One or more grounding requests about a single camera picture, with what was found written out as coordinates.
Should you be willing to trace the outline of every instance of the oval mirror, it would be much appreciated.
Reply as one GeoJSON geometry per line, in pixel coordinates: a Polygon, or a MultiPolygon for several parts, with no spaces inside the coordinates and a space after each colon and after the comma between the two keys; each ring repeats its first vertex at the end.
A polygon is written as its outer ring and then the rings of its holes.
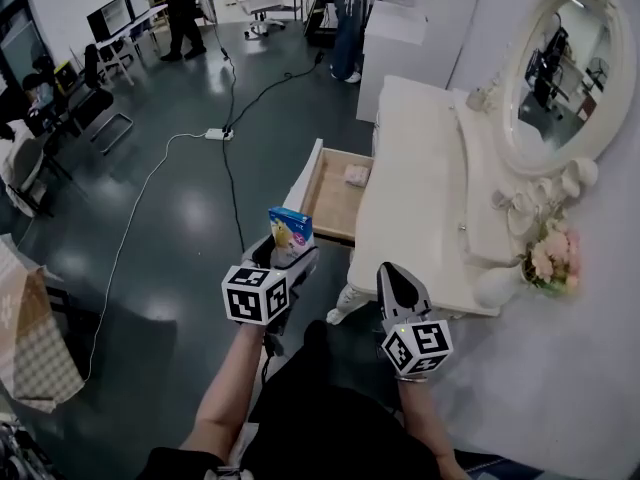
{"type": "Polygon", "coordinates": [[[602,5],[567,0],[530,48],[518,70],[512,122],[514,145],[537,163],[570,143],[607,97],[612,47],[602,5]]]}

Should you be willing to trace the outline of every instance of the forearm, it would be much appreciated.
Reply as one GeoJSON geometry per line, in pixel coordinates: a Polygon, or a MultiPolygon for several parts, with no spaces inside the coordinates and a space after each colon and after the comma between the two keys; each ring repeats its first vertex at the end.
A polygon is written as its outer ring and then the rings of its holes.
{"type": "Polygon", "coordinates": [[[193,430],[182,449],[213,453],[227,461],[249,412],[264,330],[257,325],[240,326],[200,402],[193,430]]]}
{"type": "Polygon", "coordinates": [[[398,382],[404,426],[409,435],[424,443],[436,456],[453,456],[447,431],[431,398],[427,384],[398,382]]]}
{"type": "Polygon", "coordinates": [[[242,427],[249,411],[265,328],[243,324],[209,386],[196,420],[242,427]]]}

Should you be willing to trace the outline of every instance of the beige cloth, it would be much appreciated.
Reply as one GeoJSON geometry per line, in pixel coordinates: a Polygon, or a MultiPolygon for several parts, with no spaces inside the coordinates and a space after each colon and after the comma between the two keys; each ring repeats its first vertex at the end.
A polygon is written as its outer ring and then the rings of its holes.
{"type": "Polygon", "coordinates": [[[45,268],[0,237],[0,380],[9,395],[53,411],[84,386],[53,317],[45,268]]]}

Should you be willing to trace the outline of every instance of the power strip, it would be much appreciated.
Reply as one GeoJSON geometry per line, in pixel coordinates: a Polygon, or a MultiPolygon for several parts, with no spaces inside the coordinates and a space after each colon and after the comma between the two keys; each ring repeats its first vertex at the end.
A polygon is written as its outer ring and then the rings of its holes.
{"type": "Polygon", "coordinates": [[[204,138],[207,140],[227,140],[233,139],[233,130],[228,132],[222,131],[222,128],[209,128],[207,133],[204,134],[204,138]]]}

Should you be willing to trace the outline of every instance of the white vase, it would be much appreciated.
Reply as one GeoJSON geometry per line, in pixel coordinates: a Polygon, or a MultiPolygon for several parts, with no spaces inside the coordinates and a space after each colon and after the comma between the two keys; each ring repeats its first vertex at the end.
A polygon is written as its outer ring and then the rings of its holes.
{"type": "Polygon", "coordinates": [[[482,307],[498,308],[509,302],[525,283],[521,263],[510,268],[493,268],[478,278],[473,298],[482,307]]]}

